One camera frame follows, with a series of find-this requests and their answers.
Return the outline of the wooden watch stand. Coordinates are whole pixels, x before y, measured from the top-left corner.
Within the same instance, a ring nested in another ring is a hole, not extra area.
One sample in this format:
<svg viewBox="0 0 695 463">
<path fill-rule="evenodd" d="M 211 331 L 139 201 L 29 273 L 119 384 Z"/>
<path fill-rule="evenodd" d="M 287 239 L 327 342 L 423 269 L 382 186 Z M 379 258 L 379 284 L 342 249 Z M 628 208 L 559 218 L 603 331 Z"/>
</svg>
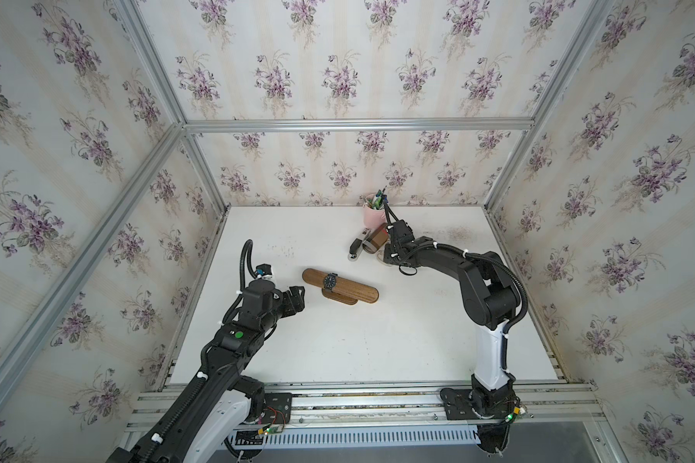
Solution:
<svg viewBox="0 0 695 463">
<path fill-rule="evenodd" d="M 326 299 L 353 306 L 358 302 L 374 304 L 380 299 L 380 292 L 375 288 L 343 278 L 338 275 L 338 283 L 334 291 L 328 292 L 322 289 L 322 280 L 327 273 L 314 268 L 306 268 L 301 277 L 304 283 L 317 287 Z"/>
</svg>

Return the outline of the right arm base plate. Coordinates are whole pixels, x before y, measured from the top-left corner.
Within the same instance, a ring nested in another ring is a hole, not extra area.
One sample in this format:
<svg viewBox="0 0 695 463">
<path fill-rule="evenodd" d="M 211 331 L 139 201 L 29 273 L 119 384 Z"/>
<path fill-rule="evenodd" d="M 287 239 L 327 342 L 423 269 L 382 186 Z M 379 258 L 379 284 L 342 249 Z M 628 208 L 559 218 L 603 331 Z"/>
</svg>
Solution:
<svg viewBox="0 0 695 463">
<path fill-rule="evenodd" d="M 449 421 L 511 422 L 517 418 L 521 407 L 520 398 L 507 387 L 491 392 L 483 388 L 443 388 L 439 396 Z"/>
</svg>

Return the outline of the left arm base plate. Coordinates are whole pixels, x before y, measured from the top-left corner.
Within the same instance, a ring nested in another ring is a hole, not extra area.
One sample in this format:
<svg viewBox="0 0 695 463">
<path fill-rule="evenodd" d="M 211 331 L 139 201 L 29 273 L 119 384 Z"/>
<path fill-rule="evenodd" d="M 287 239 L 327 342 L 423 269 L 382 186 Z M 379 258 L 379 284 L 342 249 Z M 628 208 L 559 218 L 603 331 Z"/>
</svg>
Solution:
<svg viewBox="0 0 695 463">
<path fill-rule="evenodd" d="M 258 393 L 247 397 L 247 415 L 242 424 L 247 426 L 285 426 L 291 422 L 293 394 Z"/>
</svg>

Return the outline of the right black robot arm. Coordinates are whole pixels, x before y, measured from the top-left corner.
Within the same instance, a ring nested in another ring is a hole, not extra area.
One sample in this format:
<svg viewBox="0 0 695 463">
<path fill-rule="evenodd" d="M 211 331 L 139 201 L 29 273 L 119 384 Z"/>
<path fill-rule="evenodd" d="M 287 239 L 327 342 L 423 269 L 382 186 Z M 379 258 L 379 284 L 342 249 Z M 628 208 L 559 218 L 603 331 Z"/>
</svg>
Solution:
<svg viewBox="0 0 695 463">
<path fill-rule="evenodd" d="M 387 264 L 397 266 L 403 275 L 411 269 L 430 268 L 459 284 L 465 314 L 477 327 L 476 366 L 466 400 L 471 410 L 482 420 L 515 420 L 519 399 L 507 351 L 512 327 L 528 312 L 529 299 L 521 281 L 494 252 L 472 253 L 431 237 L 416 237 L 388 200 L 383 201 L 383 213 L 389 235 L 384 251 Z"/>
</svg>

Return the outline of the black analog watch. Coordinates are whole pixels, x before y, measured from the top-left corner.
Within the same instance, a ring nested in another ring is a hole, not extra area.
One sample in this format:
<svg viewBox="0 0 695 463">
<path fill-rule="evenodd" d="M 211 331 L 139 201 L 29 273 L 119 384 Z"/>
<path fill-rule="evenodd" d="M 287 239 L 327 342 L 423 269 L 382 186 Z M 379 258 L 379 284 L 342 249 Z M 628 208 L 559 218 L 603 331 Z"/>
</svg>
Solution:
<svg viewBox="0 0 695 463">
<path fill-rule="evenodd" d="M 334 272 L 327 273 L 322 280 L 322 289 L 324 291 L 332 292 L 338 283 L 338 275 Z"/>
</svg>

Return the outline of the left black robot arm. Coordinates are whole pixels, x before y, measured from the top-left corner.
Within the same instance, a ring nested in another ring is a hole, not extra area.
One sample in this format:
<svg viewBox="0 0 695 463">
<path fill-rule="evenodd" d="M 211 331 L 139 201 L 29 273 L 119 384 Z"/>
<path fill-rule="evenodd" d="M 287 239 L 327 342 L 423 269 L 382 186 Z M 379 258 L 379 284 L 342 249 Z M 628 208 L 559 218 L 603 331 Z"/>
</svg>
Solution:
<svg viewBox="0 0 695 463">
<path fill-rule="evenodd" d="M 239 289 L 200 366 L 173 405 L 131 449 L 109 462 L 207 462 L 237 426 L 264 414 L 264 384 L 243 374 L 278 322 L 305 308 L 305 288 L 278 289 L 269 264 L 252 264 L 253 241 L 239 257 Z"/>
</svg>

